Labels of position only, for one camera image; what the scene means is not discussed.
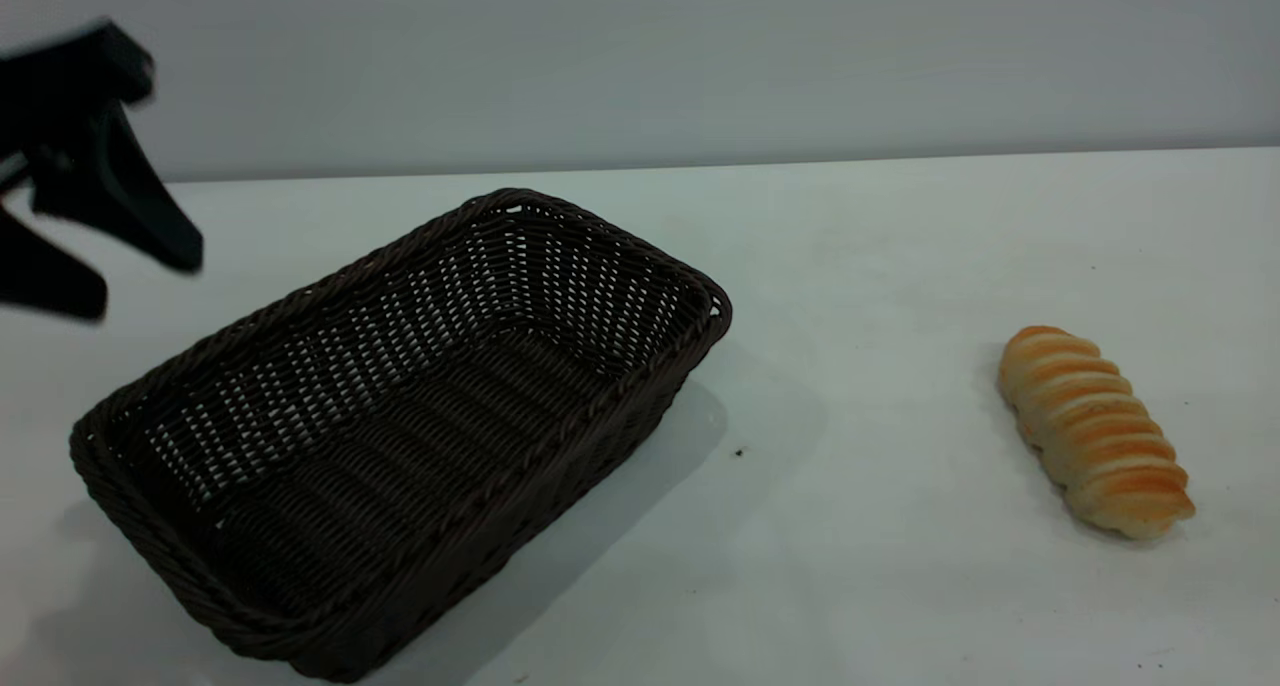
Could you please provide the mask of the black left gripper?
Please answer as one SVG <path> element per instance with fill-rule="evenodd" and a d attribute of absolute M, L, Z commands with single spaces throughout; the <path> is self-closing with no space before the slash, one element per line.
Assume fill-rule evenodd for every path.
<path fill-rule="evenodd" d="M 154 86 L 154 58 L 113 20 L 3 58 L 3 189 L 35 179 L 36 212 L 105 232 L 177 273 L 200 273 L 204 235 L 124 111 Z M 1 299 L 99 323 L 108 285 L 3 209 Z"/>

